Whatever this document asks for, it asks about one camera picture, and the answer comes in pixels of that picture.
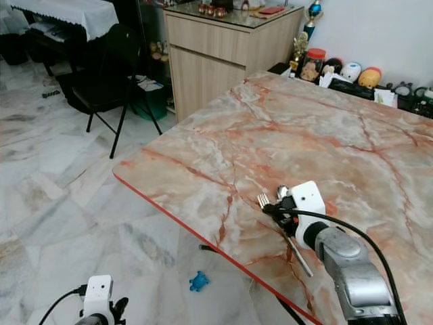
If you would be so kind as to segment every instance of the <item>silver fork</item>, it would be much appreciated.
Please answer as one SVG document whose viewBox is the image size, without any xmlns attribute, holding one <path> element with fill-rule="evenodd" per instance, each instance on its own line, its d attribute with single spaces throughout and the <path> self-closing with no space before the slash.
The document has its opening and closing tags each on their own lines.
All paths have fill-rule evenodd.
<svg viewBox="0 0 433 325">
<path fill-rule="evenodd" d="M 268 196 L 266 195 L 266 193 L 259 194 L 257 196 L 257 201 L 258 201 L 258 204 L 260 205 L 261 209 L 263 209 L 265 207 L 265 205 L 270 204 Z M 310 267 L 308 266 L 308 264 L 304 260 L 304 257 L 302 257 L 302 255 L 300 254 L 300 251 L 295 246 L 293 240 L 290 237 L 288 237 L 284 232 L 283 232 L 283 234 L 284 234 L 284 237 L 286 238 L 286 240 L 288 241 L 290 247 L 292 248 L 292 251 L 295 254 L 295 257 L 298 259 L 299 263 L 301 264 L 302 268 L 304 269 L 305 273 L 309 277 L 312 277 L 313 272 L 311 271 Z"/>
</svg>

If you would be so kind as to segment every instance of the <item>glass countertop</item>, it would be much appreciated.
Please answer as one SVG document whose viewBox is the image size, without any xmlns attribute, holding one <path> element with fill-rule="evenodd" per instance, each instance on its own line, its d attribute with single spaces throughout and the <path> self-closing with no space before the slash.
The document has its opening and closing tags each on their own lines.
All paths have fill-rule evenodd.
<svg viewBox="0 0 433 325">
<path fill-rule="evenodd" d="M 273 21 L 276 18 L 285 16 L 285 15 L 287 15 L 291 12 L 295 12 L 296 10 L 299 10 L 301 8 L 301 6 L 295 7 L 294 5 L 288 5 L 287 10 L 283 14 L 275 15 L 275 17 L 268 18 L 268 19 L 251 17 L 250 16 L 251 12 L 245 12 L 245 11 L 236 10 L 236 9 L 229 12 L 224 18 L 216 18 L 216 17 L 214 18 L 212 16 L 208 16 L 206 14 L 201 14 L 200 12 L 198 12 L 199 3 L 200 3 L 199 1 L 183 3 L 181 5 L 174 5 L 171 7 L 167 7 L 167 8 L 165 8 L 165 10 L 167 10 L 169 12 L 177 12 L 179 14 L 186 14 L 189 16 L 199 17 L 199 18 L 203 18 L 203 19 L 215 20 L 217 22 L 224 22 L 227 24 L 242 26 L 242 27 L 246 27 L 246 28 L 257 28 L 257 27 L 262 26 L 268 22 Z"/>
</svg>

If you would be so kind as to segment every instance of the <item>tiled floor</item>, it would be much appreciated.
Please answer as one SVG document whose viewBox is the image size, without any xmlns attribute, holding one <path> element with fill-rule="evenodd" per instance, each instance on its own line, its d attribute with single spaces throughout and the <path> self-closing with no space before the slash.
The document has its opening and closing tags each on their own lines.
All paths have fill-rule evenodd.
<svg viewBox="0 0 433 325">
<path fill-rule="evenodd" d="M 54 73 L 67 71 L 54 66 Z M 67 105 L 41 64 L 0 62 L 0 323 L 38 324 L 60 295 L 111 274 L 127 296 L 127 324 L 292 324 L 275 297 L 132 193 L 112 167 L 157 137 L 127 114 L 114 160 L 113 134 Z M 120 110 L 106 114 L 118 121 Z M 169 114 L 163 131 L 175 124 Z M 205 271 L 211 283 L 189 291 Z M 67 298 L 47 325 L 73 325 L 83 303 Z"/>
</svg>

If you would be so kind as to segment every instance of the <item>black cable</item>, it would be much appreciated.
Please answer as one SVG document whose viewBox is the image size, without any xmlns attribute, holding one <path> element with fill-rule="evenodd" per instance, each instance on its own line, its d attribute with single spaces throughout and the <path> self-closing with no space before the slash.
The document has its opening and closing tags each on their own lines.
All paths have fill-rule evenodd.
<svg viewBox="0 0 433 325">
<path fill-rule="evenodd" d="M 78 294 L 80 296 L 84 296 L 86 294 L 86 289 L 87 289 L 87 284 L 83 284 L 82 286 L 79 286 L 78 288 L 65 293 L 63 296 L 61 296 L 59 299 L 57 299 L 55 301 L 55 303 L 53 305 L 51 305 L 51 307 L 47 310 L 47 312 L 45 313 L 45 315 L 42 317 L 42 320 L 39 322 L 39 325 L 43 325 L 44 321 L 47 319 L 47 317 L 49 316 L 49 314 L 53 311 L 53 309 L 55 308 L 55 306 L 57 306 L 57 304 L 60 301 L 62 301 L 63 299 L 65 299 L 66 297 L 68 297 L 70 295 Z"/>
<path fill-rule="evenodd" d="M 396 284 L 394 281 L 394 276 L 392 275 L 390 266 L 388 265 L 388 262 L 386 261 L 385 256 L 381 252 L 380 248 L 376 245 L 376 243 L 365 232 L 359 230 L 358 228 L 356 228 L 355 226 L 353 226 L 347 222 L 335 219 L 333 217 L 330 217 L 329 215 L 323 215 L 321 213 L 294 210 L 294 209 L 281 209 L 280 211 L 283 213 L 288 213 L 288 214 L 309 215 L 311 217 L 316 217 L 319 219 L 328 220 L 328 221 L 337 223 L 338 225 L 342 225 L 343 227 L 346 227 L 346 228 L 352 230 L 354 233 L 360 235 L 360 237 L 365 239 L 371 245 L 371 247 L 373 247 L 373 250 L 376 252 L 380 261 L 382 262 L 382 265 L 384 266 L 386 275 L 388 276 L 388 281 L 390 283 L 392 295 L 394 296 L 395 307 L 397 309 L 401 324 L 407 325 L 406 317 L 405 317 L 405 314 L 403 312 L 403 307 L 402 307 L 401 302 L 400 302 L 400 297 L 398 296 L 397 287 L 396 287 Z"/>
<path fill-rule="evenodd" d="M 277 299 L 279 303 L 281 303 L 281 306 L 283 306 L 283 308 L 291 315 L 291 317 L 298 325 L 306 325 L 305 322 L 302 320 L 302 318 L 299 317 L 299 315 L 293 310 L 293 308 L 291 308 L 287 303 L 282 301 L 280 298 L 277 297 Z"/>
</svg>

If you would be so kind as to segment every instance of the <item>white tablecloth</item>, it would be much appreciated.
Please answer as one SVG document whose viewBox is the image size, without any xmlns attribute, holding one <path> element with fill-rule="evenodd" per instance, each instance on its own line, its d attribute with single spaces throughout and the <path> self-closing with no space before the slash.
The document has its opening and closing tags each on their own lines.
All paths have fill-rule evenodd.
<svg viewBox="0 0 433 325">
<path fill-rule="evenodd" d="M 84 27 L 87 40 L 106 34 L 118 23 L 112 3 L 102 0 L 9 0 L 12 7 Z"/>
</svg>

